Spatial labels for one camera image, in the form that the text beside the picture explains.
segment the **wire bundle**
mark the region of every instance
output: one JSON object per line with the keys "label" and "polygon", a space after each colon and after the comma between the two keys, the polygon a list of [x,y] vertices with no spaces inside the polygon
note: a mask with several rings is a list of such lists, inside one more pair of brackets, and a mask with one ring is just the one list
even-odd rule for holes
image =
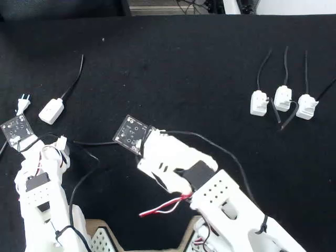
{"label": "wire bundle", "polygon": [[[183,200],[186,200],[187,198],[190,198],[192,196],[192,194],[189,194],[189,195],[181,195],[180,197],[178,198],[174,198],[170,201],[167,201],[166,203],[163,203],[162,205],[156,207],[156,208],[153,208],[151,210],[148,210],[148,211],[145,211],[145,212],[142,212],[139,214],[140,217],[145,217],[147,215],[151,215],[151,214],[169,214],[169,213],[172,213],[173,211],[175,211],[175,209],[177,208],[177,206],[179,205],[179,203]],[[172,204],[175,205],[168,211],[161,211],[161,209],[167,207],[167,206],[170,206]]]}

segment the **white plastic housing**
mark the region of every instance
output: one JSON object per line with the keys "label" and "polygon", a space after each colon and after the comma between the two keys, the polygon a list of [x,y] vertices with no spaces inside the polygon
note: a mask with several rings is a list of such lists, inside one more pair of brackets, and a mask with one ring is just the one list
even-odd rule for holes
{"label": "white plastic housing", "polygon": [[299,110],[296,112],[296,116],[305,120],[310,120],[314,116],[315,107],[319,104],[309,94],[301,95],[299,98]]}
{"label": "white plastic housing", "polygon": [[290,108],[291,99],[292,90],[285,85],[280,86],[274,96],[274,105],[277,110],[287,112]]}
{"label": "white plastic housing", "polygon": [[64,109],[63,101],[61,98],[51,99],[47,105],[42,109],[38,117],[48,124],[53,124]]}
{"label": "white plastic housing", "polygon": [[250,113],[256,116],[263,117],[267,112],[267,95],[266,93],[256,90],[251,97]]}

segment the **white connector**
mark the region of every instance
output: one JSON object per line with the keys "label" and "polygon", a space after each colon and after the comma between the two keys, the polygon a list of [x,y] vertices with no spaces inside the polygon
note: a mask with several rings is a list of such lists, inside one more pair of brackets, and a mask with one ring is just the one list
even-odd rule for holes
{"label": "white connector", "polygon": [[299,98],[299,110],[296,112],[296,116],[305,120],[310,120],[314,116],[315,107],[319,104],[309,94],[301,95]]}
{"label": "white connector", "polygon": [[30,105],[30,95],[27,96],[25,99],[25,94],[22,95],[21,98],[17,100],[17,111],[16,115],[19,116],[20,114],[23,114],[23,112],[28,108]]}
{"label": "white connector", "polygon": [[38,117],[50,125],[52,125],[64,109],[63,100],[61,98],[51,99],[47,105],[41,110]]}
{"label": "white connector", "polygon": [[250,113],[263,117],[267,112],[268,99],[266,93],[256,90],[251,97]]}
{"label": "white connector", "polygon": [[280,86],[274,96],[274,105],[277,110],[287,112],[290,108],[291,99],[292,90],[285,85]]}

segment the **perforated plate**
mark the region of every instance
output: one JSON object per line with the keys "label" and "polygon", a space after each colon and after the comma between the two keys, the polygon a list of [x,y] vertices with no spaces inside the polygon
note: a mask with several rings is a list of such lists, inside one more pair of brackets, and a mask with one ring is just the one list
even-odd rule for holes
{"label": "perforated plate", "polygon": [[127,115],[113,140],[129,151],[139,155],[141,141],[146,133],[146,129],[147,125]]}
{"label": "perforated plate", "polygon": [[22,141],[27,137],[33,135],[33,131],[26,119],[26,117],[21,114],[1,125],[1,129],[5,134],[8,143],[13,147],[18,141]]}
{"label": "perforated plate", "polygon": [[99,227],[91,239],[92,252],[118,252],[107,229]]}

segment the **circuit board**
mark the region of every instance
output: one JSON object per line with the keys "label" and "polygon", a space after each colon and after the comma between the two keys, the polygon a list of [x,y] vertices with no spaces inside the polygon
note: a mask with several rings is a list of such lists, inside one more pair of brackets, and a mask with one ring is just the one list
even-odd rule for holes
{"label": "circuit board", "polygon": [[1,129],[5,134],[8,143],[13,147],[19,141],[26,139],[27,137],[33,135],[33,131],[26,119],[26,117],[21,114],[1,125]]}
{"label": "circuit board", "polygon": [[127,115],[113,140],[129,151],[140,155],[140,146],[146,131],[147,125]]}

